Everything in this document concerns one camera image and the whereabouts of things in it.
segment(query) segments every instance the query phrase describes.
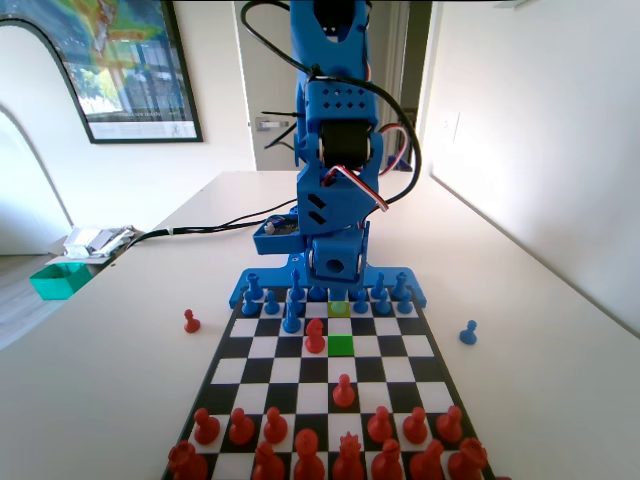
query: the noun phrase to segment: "white table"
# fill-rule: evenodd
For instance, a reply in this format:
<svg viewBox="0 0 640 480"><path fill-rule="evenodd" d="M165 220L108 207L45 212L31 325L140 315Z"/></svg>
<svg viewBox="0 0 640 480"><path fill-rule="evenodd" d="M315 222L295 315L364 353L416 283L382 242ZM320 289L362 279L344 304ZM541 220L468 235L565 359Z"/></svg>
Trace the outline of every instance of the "white table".
<svg viewBox="0 0 640 480"><path fill-rule="evenodd" d="M406 176L382 180L398 190ZM214 225L295 196L227 173L162 225ZM428 178L372 216L369 261L409 266L497 475L640 477L640 343ZM148 240L0 352L0 478L158 480L229 318L253 229ZM191 308L203 323L182 330ZM478 343L458 332L478 321Z"/></svg>

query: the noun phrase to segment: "green square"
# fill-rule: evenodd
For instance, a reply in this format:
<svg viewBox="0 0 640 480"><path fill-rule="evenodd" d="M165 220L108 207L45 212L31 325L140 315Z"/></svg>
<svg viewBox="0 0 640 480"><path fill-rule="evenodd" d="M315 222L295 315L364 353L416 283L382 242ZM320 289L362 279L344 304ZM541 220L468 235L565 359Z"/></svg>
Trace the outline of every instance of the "green square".
<svg viewBox="0 0 640 480"><path fill-rule="evenodd" d="M349 302L329 302L329 317L349 318L350 316Z"/></svg>
<svg viewBox="0 0 640 480"><path fill-rule="evenodd" d="M353 336L343 333L329 335L330 357L353 357Z"/></svg>

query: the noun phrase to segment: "red chess piece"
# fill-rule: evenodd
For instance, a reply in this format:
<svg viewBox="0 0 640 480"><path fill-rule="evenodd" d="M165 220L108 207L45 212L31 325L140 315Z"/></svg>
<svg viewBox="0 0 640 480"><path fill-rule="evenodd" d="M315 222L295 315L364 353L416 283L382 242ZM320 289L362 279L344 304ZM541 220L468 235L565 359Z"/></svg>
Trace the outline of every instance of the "red chess piece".
<svg viewBox="0 0 640 480"><path fill-rule="evenodd" d="M220 422L216 417L209 416L209 412L206 408L199 408L196 410L193 419L198 425L194 435L196 442L200 445L208 445L218 438L218 434L220 433Z"/></svg>
<svg viewBox="0 0 640 480"><path fill-rule="evenodd" d="M205 480L207 461L196 455L195 447L183 440L169 452L169 471L175 480Z"/></svg>
<svg viewBox="0 0 640 480"><path fill-rule="evenodd" d="M465 438L447 463L451 480L481 480L480 470L486 466L487 451L477 438Z"/></svg>
<svg viewBox="0 0 640 480"><path fill-rule="evenodd" d="M462 410L456 406L449 407L449 411L436 419L438 435L449 443L458 443L462 438Z"/></svg>
<svg viewBox="0 0 640 480"><path fill-rule="evenodd" d="M307 325L307 340L304 342L309 353L320 353L324 350L325 340L322 336L322 320L314 318Z"/></svg>
<svg viewBox="0 0 640 480"><path fill-rule="evenodd" d="M318 436L310 428L296 435L296 451L300 460L296 463L294 480L324 480L324 465L318 458Z"/></svg>
<svg viewBox="0 0 640 480"><path fill-rule="evenodd" d="M389 421L389 411L386 408L376 408L376 414L367 423L367 431L374 442L382 443L391 438L391 422Z"/></svg>
<svg viewBox="0 0 640 480"><path fill-rule="evenodd" d="M402 480L400 445L394 439L385 440L382 453L373 459L371 477L373 480Z"/></svg>
<svg viewBox="0 0 640 480"><path fill-rule="evenodd" d="M363 480L364 468L360 463L360 448L357 435L340 437L340 456L333 464L333 480Z"/></svg>
<svg viewBox="0 0 640 480"><path fill-rule="evenodd" d="M351 380L349 375L342 374L338 380L340 383L333 389L333 401L340 408L349 408L356 398L356 392L354 392L351 386Z"/></svg>
<svg viewBox="0 0 640 480"><path fill-rule="evenodd" d="M200 330L200 320L193 318L193 312L191 310L184 311L184 318L187 319L187 323L184 324L184 331L187 333L196 333Z"/></svg>
<svg viewBox="0 0 640 480"><path fill-rule="evenodd" d="M251 480L284 480L284 463L267 442L262 442L256 449L256 468Z"/></svg>
<svg viewBox="0 0 640 480"><path fill-rule="evenodd" d="M411 457L409 470L413 480L442 480L440 455L444 452L442 443L433 440L423 453Z"/></svg>
<svg viewBox="0 0 640 480"><path fill-rule="evenodd" d="M267 424L264 426L264 438L269 443L280 443L287 436L287 421L280 416L280 410L277 407L271 407L267 410Z"/></svg>
<svg viewBox="0 0 640 480"><path fill-rule="evenodd" d="M424 423L427 418L424 408L416 407L413 413L405 418L402 423L402 431L411 443L418 444L427 438L427 425Z"/></svg>
<svg viewBox="0 0 640 480"><path fill-rule="evenodd" d="M253 420L244 414L244 410L236 408L231 412L231 428L229 429L229 438L236 445L244 445L251 437L256 426Z"/></svg>

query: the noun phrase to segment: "white square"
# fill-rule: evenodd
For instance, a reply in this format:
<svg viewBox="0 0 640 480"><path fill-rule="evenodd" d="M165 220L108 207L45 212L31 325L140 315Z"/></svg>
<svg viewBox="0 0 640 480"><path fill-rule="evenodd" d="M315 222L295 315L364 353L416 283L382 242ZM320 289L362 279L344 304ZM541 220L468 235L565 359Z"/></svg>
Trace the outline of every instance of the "white square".
<svg viewBox="0 0 640 480"><path fill-rule="evenodd" d="M410 357L433 357L433 350L426 335L403 335L402 341Z"/></svg>
<svg viewBox="0 0 640 480"><path fill-rule="evenodd" d="M220 385L223 383L240 383L246 358L223 358L218 362L216 373L213 374L211 383Z"/></svg>
<svg viewBox="0 0 640 480"><path fill-rule="evenodd" d="M231 329L232 337L253 337L258 326L257 318L236 318Z"/></svg>
<svg viewBox="0 0 640 480"><path fill-rule="evenodd" d="M311 353L309 350L307 350L307 338L309 337L305 335L305 337L302 339L302 358L328 356L329 349L327 337L322 337L324 338L324 348L320 353Z"/></svg>
<svg viewBox="0 0 640 480"><path fill-rule="evenodd" d="M233 409L241 408L247 415L264 413L264 405L267 402L267 383L241 383L236 394Z"/></svg>
<svg viewBox="0 0 640 480"><path fill-rule="evenodd" d="M380 335L400 335L400 326L394 317L374 318L376 333Z"/></svg>
<svg viewBox="0 0 640 480"><path fill-rule="evenodd" d="M330 413L329 414L329 451L340 451L340 437L347 432L358 435L360 445L364 444L362 438L362 420L358 413Z"/></svg>
<svg viewBox="0 0 640 480"><path fill-rule="evenodd" d="M353 355L355 357L379 357L380 344L373 335L356 335L353 337Z"/></svg>
<svg viewBox="0 0 640 480"><path fill-rule="evenodd" d="M347 334L351 335L350 318L330 318L328 320L329 335Z"/></svg>
<svg viewBox="0 0 640 480"><path fill-rule="evenodd" d="M338 383L340 375L349 375L351 383L358 381L356 378L356 359L353 357L329 357L329 383Z"/></svg>
<svg viewBox="0 0 640 480"><path fill-rule="evenodd" d="M391 412L391 399L386 383L358 383L358 398L362 413L376 413L376 408L386 407Z"/></svg>
<svg viewBox="0 0 640 480"><path fill-rule="evenodd" d="M446 413L453 405L451 394L444 382L417 382L422 405L428 413Z"/></svg>
<svg viewBox="0 0 640 480"><path fill-rule="evenodd" d="M212 480L247 480L251 478L254 453L222 453L218 455Z"/></svg>
<svg viewBox="0 0 640 480"><path fill-rule="evenodd" d="M329 386L326 383L301 383L298 385L296 413L328 413Z"/></svg>
<svg viewBox="0 0 640 480"><path fill-rule="evenodd" d="M387 382L415 382L413 370L407 357L382 357Z"/></svg>
<svg viewBox="0 0 640 480"><path fill-rule="evenodd" d="M278 337L253 337L249 358L273 358L277 345Z"/></svg>
<svg viewBox="0 0 640 480"><path fill-rule="evenodd" d="M298 383L300 380L300 357L275 358L271 367L270 383Z"/></svg>
<svg viewBox="0 0 640 480"><path fill-rule="evenodd" d="M287 421L287 434L284 439L280 443L272 444L274 452L281 453L289 453L293 450L293 427L296 420L296 416L294 414L282 414L282 418ZM262 417L262 428L260 428L260 436L258 437L258 445L265 440L264 438L264 427L267 424L267 415L263 415Z"/></svg>
<svg viewBox="0 0 640 480"><path fill-rule="evenodd" d="M196 453L218 453L220 451L220 447L222 446L222 440L227 432L227 425L229 425L229 417L230 415L210 415L212 417L216 417L220 422L220 433L216 437L216 439L208 445L200 445L196 442L195 434L197 424L193 424L193 430L191 430L191 435L189 436L189 443L193 444L196 448Z"/></svg>
<svg viewBox="0 0 640 480"><path fill-rule="evenodd" d="M327 318L329 304L327 302L308 302L304 316L305 318Z"/></svg>

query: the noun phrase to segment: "chess square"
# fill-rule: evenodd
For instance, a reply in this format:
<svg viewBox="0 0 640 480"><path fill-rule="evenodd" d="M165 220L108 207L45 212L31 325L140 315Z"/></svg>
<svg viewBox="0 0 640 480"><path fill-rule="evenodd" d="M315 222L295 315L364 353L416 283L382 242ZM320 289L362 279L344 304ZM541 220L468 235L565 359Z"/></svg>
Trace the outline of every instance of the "chess square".
<svg viewBox="0 0 640 480"><path fill-rule="evenodd" d="M382 357L387 382L414 382L413 370L407 357Z"/></svg>
<svg viewBox="0 0 640 480"><path fill-rule="evenodd" d="M240 383L246 363L246 358L221 358L211 383Z"/></svg>
<svg viewBox="0 0 640 480"><path fill-rule="evenodd" d="M233 410L242 408L247 415L262 415L267 400L268 388L269 385L266 383L240 384L236 401L233 404Z"/></svg>
<svg viewBox="0 0 640 480"><path fill-rule="evenodd" d="M298 386L296 413L328 413L328 390L326 383L301 383Z"/></svg>
<svg viewBox="0 0 640 480"><path fill-rule="evenodd" d="M277 345L278 337L256 337L251 344L249 358L273 358Z"/></svg>
<svg viewBox="0 0 640 480"><path fill-rule="evenodd" d="M355 357L380 357L378 337L373 335L353 337L353 355Z"/></svg>
<svg viewBox="0 0 640 480"><path fill-rule="evenodd" d="M360 396L360 411L362 413L375 413L376 408L386 407L389 412L393 411L389 390L386 383L366 383L358 382L358 393Z"/></svg>
<svg viewBox="0 0 640 480"><path fill-rule="evenodd" d="M300 358L282 357L273 360L270 383L298 383L300 380Z"/></svg>
<svg viewBox="0 0 640 480"><path fill-rule="evenodd" d="M362 421L358 413L330 413L329 414L329 451L340 451L340 437L347 432L358 435L362 444Z"/></svg>
<svg viewBox="0 0 640 480"><path fill-rule="evenodd" d="M298 383L271 383L267 390L265 413L271 407L277 407L280 413L296 413L298 403Z"/></svg>

